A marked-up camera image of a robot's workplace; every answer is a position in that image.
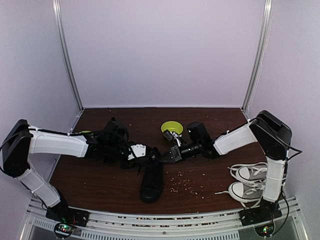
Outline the black sneaker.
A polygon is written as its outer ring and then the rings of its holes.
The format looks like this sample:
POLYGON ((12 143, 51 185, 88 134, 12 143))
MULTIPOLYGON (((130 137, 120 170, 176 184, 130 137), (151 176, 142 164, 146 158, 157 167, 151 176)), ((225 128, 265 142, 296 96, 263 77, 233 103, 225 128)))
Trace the black sneaker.
POLYGON ((146 204, 155 203, 164 189, 163 163, 146 166, 139 189, 140 200, 146 204))
POLYGON ((125 125, 112 117, 103 129, 103 136, 108 141, 125 142, 129 141, 129 131, 125 125))

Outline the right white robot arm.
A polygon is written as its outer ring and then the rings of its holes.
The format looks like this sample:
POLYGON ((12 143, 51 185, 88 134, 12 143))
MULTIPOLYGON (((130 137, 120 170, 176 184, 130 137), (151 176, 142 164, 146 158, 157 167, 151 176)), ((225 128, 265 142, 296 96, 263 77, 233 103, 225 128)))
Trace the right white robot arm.
POLYGON ((202 155, 206 159, 217 159, 243 146, 259 143, 266 161, 254 164, 234 164, 230 174, 236 179, 226 191, 242 205, 264 203, 256 210, 259 220, 268 220, 275 212, 273 203, 279 200, 287 177, 288 152, 291 149, 292 130, 266 110, 247 123, 222 133, 212 139, 202 122, 187 125, 190 143, 170 148, 162 157, 164 163, 178 163, 202 155))

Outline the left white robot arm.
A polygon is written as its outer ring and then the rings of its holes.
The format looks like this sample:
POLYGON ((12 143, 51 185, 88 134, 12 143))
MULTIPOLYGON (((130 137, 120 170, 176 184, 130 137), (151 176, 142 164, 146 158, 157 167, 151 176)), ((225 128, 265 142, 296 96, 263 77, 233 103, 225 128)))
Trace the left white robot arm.
POLYGON ((163 192, 163 165, 156 147, 135 144, 128 129, 112 118, 102 130, 66 133, 40 129, 20 119, 0 146, 1 171, 19 180, 36 195, 61 222, 72 218, 71 208, 63 194, 36 172, 29 155, 53 154, 76 158, 120 161, 122 169, 145 167, 140 186, 144 203, 156 202, 163 192))

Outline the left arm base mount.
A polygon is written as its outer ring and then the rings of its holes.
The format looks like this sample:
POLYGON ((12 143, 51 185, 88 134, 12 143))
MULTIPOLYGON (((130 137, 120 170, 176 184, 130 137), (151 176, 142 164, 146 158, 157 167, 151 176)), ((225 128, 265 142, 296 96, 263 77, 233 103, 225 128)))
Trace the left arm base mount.
POLYGON ((80 227, 86 227, 89 216, 90 213, 88 211, 70 207, 65 209, 48 207, 45 215, 46 218, 57 222, 54 224, 53 233, 62 240, 79 233, 80 227))

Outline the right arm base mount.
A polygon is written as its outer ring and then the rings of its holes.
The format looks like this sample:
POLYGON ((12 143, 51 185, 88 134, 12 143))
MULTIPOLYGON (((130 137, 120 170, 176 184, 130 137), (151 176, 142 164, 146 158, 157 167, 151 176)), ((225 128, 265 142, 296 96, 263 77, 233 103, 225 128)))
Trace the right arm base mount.
POLYGON ((252 226, 255 233, 263 238, 271 237, 276 232, 275 219, 282 215, 278 204, 245 208, 239 212, 242 226, 252 226))

